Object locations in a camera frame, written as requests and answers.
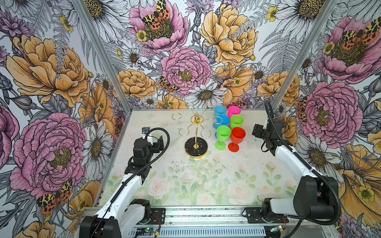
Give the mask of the red wine glass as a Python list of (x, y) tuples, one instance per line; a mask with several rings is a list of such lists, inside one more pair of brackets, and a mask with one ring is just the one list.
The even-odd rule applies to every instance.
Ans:
[(231, 152), (238, 152), (240, 147), (239, 144), (243, 142), (246, 137), (246, 131), (242, 128), (236, 127), (231, 131), (231, 143), (228, 145), (228, 149)]

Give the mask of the green wine glass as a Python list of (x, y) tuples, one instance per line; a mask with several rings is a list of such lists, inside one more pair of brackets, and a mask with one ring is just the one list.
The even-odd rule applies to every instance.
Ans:
[(241, 128), (244, 122), (244, 118), (240, 115), (232, 115), (230, 118), (230, 129)]
[(226, 149), (225, 142), (230, 138), (231, 129), (228, 126), (219, 126), (217, 129), (217, 142), (215, 143), (215, 148), (219, 151)]

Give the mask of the pink wine glass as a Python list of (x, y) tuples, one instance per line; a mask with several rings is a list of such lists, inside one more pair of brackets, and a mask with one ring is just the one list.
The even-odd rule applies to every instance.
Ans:
[(240, 115), (241, 114), (241, 108), (237, 107), (237, 106), (230, 106), (228, 108), (228, 118), (231, 118), (232, 116), (234, 115)]

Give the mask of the light blue wine glass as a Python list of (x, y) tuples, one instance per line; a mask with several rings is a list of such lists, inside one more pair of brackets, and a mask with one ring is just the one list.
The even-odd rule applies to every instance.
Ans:
[(215, 117), (226, 115), (226, 113), (227, 113), (227, 108), (224, 106), (216, 106), (214, 108), (214, 116)]

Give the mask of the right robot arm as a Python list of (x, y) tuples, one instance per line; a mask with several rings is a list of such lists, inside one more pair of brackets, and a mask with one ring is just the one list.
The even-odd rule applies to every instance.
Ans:
[(279, 159), (285, 168), (298, 180), (292, 198), (266, 198), (262, 204), (262, 218), (285, 215), (299, 220), (307, 220), (322, 226), (336, 223), (341, 215), (338, 196), (338, 182), (324, 176), (311, 166), (292, 148), (292, 144), (282, 138), (283, 122), (276, 118), (271, 103), (265, 101), (267, 119), (265, 125), (254, 126), (252, 135), (262, 139), (265, 152)]

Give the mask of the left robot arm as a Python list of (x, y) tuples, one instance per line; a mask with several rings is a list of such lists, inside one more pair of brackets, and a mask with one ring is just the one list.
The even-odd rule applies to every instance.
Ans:
[(80, 238), (125, 238), (138, 223), (150, 219), (150, 202), (133, 197), (169, 144), (170, 135), (164, 128), (153, 128), (135, 140), (121, 184), (95, 215), (84, 217)]

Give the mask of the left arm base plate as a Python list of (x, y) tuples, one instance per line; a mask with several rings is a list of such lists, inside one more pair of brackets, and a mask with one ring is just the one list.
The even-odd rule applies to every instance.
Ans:
[(139, 225), (164, 225), (166, 219), (165, 208), (152, 208), (151, 214), (147, 219), (143, 219)]

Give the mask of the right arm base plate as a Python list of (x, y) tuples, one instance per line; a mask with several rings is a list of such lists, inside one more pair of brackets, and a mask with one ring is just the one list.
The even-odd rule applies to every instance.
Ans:
[(289, 222), (285, 215), (264, 212), (261, 207), (246, 207), (241, 213), (249, 224), (285, 223)]

